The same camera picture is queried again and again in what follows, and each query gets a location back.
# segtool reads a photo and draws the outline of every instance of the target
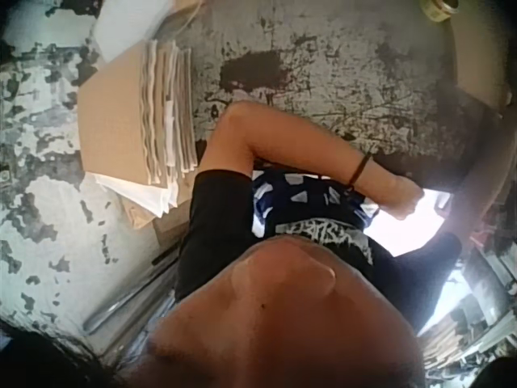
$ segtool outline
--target forearm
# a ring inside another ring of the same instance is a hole
[[[517,147],[515,110],[502,119],[501,127],[486,144],[472,170],[454,193],[451,212],[440,231],[466,242],[495,201],[506,181]]]
[[[364,158],[348,142],[316,124],[262,104],[240,103],[219,125],[231,132],[229,138],[235,140],[238,133],[253,157],[326,175],[343,184],[350,182]],[[369,161],[355,189],[383,204],[395,184],[395,175]]]

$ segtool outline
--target bright light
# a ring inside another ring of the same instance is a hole
[[[393,256],[414,251],[425,245],[438,231],[444,219],[435,211],[435,204],[446,202],[447,193],[424,190],[414,214],[404,221],[398,221],[385,212],[380,212],[372,225],[364,233],[377,241]],[[420,335],[450,313],[467,295],[471,293],[460,271],[453,271],[442,289],[435,313],[420,331]]]
[[[380,211],[364,233],[393,256],[423,247],[443,224],[443,218],[435,211],[436,201],[447,193],[424,190],[424,197],[418,202],[413,214],[404,221],[398,221],[386,212]]]

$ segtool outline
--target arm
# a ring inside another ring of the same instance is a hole
[[[500,128],[454,193],[451,212],[439,232],[453,233],[463,244],[469,240],[501,191],[512,167],[516,147],[517,107],[512,107],[506,111]]]
[[[251,176],[255,158],[347,184],[364,155],[343,139],[300,117],[251,102],[234,103],[217,123],[200,171],[231,170]],[[396,217],[414,211],[422,190],[369,161],[355,189]]]

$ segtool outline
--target black t-shirt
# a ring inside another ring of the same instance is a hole
[[[178,300],[209,282],[261,241],[252,233],[253,218],[254,191],[249,177],[233,171],[205,171],[196,177],[189,231],[179,258],[175,287]],[[358,269],[416,331],[432,316],[461,252],[456,236],[441,234],[424,247],[393,258],[362,230],[328,217],[311,217],[268,229],[278,234],[305,235],[331,249]]]

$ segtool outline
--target stack of paper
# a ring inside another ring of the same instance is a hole
[[[190,49],[140,42],[79,91],[85,171],[158,217],[188,198],[197,167],[190,68]]]

